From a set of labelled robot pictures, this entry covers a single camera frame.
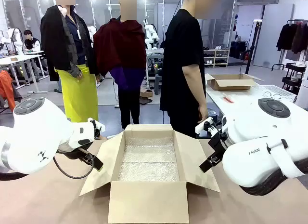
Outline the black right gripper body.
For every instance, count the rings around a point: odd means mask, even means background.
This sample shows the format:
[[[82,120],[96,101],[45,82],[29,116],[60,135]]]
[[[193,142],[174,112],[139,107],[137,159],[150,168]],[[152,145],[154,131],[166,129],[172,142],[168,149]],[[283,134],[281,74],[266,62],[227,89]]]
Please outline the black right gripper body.
[[[225,141],[227,140],[227,134],[222,131],[215,130],[211,132],[211,139],[208,144],[214,150],[210,155],[210,159],[222,159],[227,147]]]

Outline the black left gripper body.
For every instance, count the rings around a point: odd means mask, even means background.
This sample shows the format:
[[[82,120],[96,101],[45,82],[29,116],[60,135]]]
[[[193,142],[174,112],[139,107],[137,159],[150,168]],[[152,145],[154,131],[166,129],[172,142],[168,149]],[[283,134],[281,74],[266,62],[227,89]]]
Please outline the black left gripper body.
[[[89,152],[81,147],[76,148],[71,152],[65,152],[58,149],[56,153],[63,154],[69,159],[89,160]]]

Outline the person's right hand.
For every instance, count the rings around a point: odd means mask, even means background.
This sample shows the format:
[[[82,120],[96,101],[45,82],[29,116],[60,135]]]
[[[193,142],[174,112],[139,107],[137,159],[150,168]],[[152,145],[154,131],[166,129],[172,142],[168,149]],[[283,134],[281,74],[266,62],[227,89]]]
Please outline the person's right hand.
[[[199,105],[198,110],[199,110],[199,121],[198,121],[198,123],[202,123],[208,117],[207,105],[206,104]]]

